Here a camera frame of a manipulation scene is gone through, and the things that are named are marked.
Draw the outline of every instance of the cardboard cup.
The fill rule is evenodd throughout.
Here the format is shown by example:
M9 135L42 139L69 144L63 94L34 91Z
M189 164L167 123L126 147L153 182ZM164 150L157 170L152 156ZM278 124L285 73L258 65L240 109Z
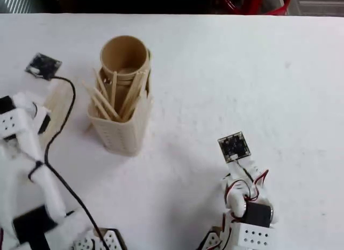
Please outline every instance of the cardboard cup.
M112 79L117 72L118 81L131 81L139 71L150 68L149 53L141 40L132 36L110 39L102 48L101 63L105 75Z

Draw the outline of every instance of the wooden stick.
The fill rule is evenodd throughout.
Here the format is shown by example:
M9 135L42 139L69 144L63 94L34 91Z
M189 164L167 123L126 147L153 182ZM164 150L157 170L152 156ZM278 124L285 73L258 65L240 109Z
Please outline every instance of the wooden stick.
M121 117L116 113L115 109L113 109L113 107L110 105L110 103L105 99L105 97L101 94L101 92L99 90L97 90L96 88L91 88L88 87L85 82L83 81L82 84L85 86L86 89L88 90L93 90L94 93L99 97L99 99L102 101L102 103L104 104L104 106L107 108L108 111L110 111L112 113L112 115L115 117L115 121L119 121L122 122Z
M130 108L130 103L134 100L133 97L134 97L135 93L138 91L138 86L140 84L140 80L142 78L142 74L143 74L143 72L137 72L136 75L135 75L133 83L131 84L131 86L129 88L129 91L127 93L127 96L125 97L125 99L123 101L123 105L120 108L119 115L121 117L123 117L123 115L125 113L125 110L127 108Z
M92 90L90 88L88 88L84 82L82 83L86 89L86 91L88 92L88 94L90 95L91 99L93 100L95 106L100 110L100 112L102 113L102 115L105 117L105 119L107 120L111 120L110 116L108 115L108 113L106 113L105 109L103 108L102 104L99 102L99 100L95 97L95 95L93 94Z
M116 99L116 87L117 87L117 72L113 72L112 89L111 89L111 106L114 109L114 101Z
M131 114L134 112L134 110L136 108L136 105L138 104L140 99L141 99L141 97L137 97L136 100L133 102L133 104L128 109L128 111L125 112L125 114L123 116L123 121L124 122L127 122L129 120Z
M104 97L106 98L107 101L109 101L108 92L106 91L105 85L104 85L101 77L99 76L99 73L95 70L95 68L93 68L93 71L95 72L95 75L97 77L97 82L99 84L99 87L100 87L102 93L104 94Z

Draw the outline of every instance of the cable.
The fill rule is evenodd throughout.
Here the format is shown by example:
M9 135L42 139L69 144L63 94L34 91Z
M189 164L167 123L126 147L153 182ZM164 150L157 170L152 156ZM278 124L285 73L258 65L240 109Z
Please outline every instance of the cable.
M254 184L257 184L258 181L259 181L261 178L263 178L263 183L262 183L262 186L263 186L263 185L264 185L265 178L267 177L268 173L269 173L269 170L268 170L268 169L265 170L263 174L261 174L259 177L256 178L256 180L254 181Z
M238 182L244 182L245 183L245 185L247 186L248 192L249 192L248 199L251 199L251 189L250 189L248 183L243 179L239 179L239 180L234 181L229 187L226 188L226 190L225 190L225 203L226 204L227 204L228 194L230 193L231 189L235 186L235 184Z
M0 228L0 250L2 250L2 243L4 242L4 230Z
M242 165L240 165L238 160L235 160L235 162L239 165L239 167L245 172L245 174L248 176L248 178L253 183L254 180L253 180L252 176L250 175L250 173L246 170L246 168L244 168Z
M106 250L110 250L108 245L106 244L105 240L104 240L104 237L98 227L98 225L96 224L95 220L93 219L91 213L89 212L89 210L87 209L87 207L85 206L85 204L82 202L82 200L80 199L80 197L73 191L73 189L69 186L69 184L63 179L63 177L51 166L51 164L49 163L49 159L48 159L48 155L49 155L49 149L50 149L50 146L52 145L52 143L54 142L54 140L56 139L56 137L62 132L63 128L65 127L66 125L66 122L71 114L71 111L73 109L73 106L74 106L74 103L75 103L75 97L76 97L76 90L75 90L75 87L74 87L74 84L64 78L64 77L59 77L59 76L55 76L53 77L53 79L58 79L58 80L63 80L63 81L66 81L70 84L72 90L73 90L73 99L71 100L71 104L69 106L69 109L68 109L68 112L66 114L66 117L64 118L64 121L61 125L61 128L60 130L58 130L54 136L51 138L51 140L48 142L47 144L47 147L45 149L45 152L44 152L44 162L45 162L45 165L51 170L51 172L54 173L54 175L61 181L61 183L63 184L63 186L70 192L70 194L76 199L76 201L80 204L80 206L82 207L82 209L85 211L86 215L88 216L88 218L90 219L90 221L92 222L93 224L93 227L95 228L96 232L98 233L99 235L99 238L101 239L101 241L103 242L103 245L105 247Z

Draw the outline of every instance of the robotic hand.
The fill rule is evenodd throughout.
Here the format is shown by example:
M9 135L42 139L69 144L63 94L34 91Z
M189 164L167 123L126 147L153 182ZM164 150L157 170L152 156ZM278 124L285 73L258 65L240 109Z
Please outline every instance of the robotic hand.
M269 170L261 172L254 165L242 133L219 143L230 169L223 179L227 211L222 226L213 227L198 250L276 249L270 226L278 219L264 187Z
M60 223L66 216L52 173L43 165L38 140L38 134L46 129L49 121L47 109L28 100L21 92L0 98L0 227L15 238L16 191L29 174L44 193L49 217Z

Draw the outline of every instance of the white surface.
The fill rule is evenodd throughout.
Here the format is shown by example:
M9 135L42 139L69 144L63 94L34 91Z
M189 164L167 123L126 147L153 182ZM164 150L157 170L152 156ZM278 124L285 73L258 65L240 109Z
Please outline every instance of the white surface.
M217 139L243 131L279 206L280 250L342 246L344 19L309 17L0 15L0 95L46 93L24 73L36 52L63 62L77 99L51 164L102 227L130 250L195 249L225 206ZM129 34L153 55L155 98L144 147L109 153L85 134L99 51ZM42 196L26 187L20 210ZM65 190L69 207L77 204Z

